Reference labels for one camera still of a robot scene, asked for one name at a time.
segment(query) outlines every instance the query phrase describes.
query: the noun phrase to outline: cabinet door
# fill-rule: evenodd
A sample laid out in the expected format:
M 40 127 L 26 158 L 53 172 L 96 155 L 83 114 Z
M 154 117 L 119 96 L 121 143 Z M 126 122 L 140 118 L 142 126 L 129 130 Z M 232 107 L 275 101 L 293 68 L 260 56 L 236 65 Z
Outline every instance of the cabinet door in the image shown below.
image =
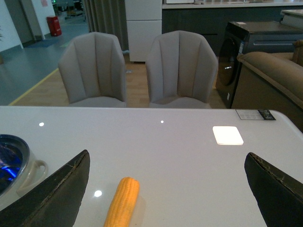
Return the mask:
M 127 21 L 130 61 L 146 61 L 153 40 L 161 32 L 161 20 Z
M 161 20 L 162 0 L 125 0 L 126 20 Z

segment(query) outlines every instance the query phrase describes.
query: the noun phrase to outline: white tabletop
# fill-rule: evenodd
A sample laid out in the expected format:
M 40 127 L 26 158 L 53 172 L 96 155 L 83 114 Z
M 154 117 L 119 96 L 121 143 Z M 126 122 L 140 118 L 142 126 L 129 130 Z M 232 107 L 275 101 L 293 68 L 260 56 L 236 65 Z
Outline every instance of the white tabletop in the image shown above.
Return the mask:
M 241 120 L 235 110 L 3 106 L 0 134 L 23 138 L 50 174 L 89 151 L 77 227 L 103 225 L 125 176 L 141 184 L 130 226 L 261 227 L 246 155 L 254 152 L 303 182 L 303 134 L 284 115 L 272 114 L 276 121 Z M 218 145 L 214 126 L 236 126 L 244 144 Z

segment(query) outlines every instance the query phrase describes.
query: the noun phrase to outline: blue floor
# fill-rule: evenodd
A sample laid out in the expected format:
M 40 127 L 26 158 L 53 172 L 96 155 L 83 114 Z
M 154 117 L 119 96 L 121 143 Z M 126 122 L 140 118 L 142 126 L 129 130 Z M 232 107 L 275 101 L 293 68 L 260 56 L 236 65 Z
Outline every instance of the blue floor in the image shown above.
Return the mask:
M 4 64 L 0 65 L 0 105 L 9 105 L 54 71 L 68 42 L 88 33 L 83 16 L 66 19 L 60 26 L 62 35 L 47 37 L 57 41 L 51 46 L 24 49 L 17 46 L 1 52 Z

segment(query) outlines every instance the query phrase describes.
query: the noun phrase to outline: gray curtain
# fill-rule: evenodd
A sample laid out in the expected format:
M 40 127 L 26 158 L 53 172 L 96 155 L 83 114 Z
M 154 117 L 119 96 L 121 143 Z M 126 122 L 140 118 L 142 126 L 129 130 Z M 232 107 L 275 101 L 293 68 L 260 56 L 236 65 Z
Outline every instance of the gray curtain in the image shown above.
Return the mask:
M 125 0 L 83 0 L 90 32 L 113 34 L 128 50 Z

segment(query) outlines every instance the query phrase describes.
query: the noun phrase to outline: yellow corn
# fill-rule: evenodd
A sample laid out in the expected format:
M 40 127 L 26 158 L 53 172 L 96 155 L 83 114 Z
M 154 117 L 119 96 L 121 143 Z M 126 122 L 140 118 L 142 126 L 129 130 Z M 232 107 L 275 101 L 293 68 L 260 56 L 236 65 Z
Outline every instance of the yellow corn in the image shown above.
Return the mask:
M 123 178 L 107 212 L 104 227 L 128 227 L 139 194 L 140 184 L 131 177 Z

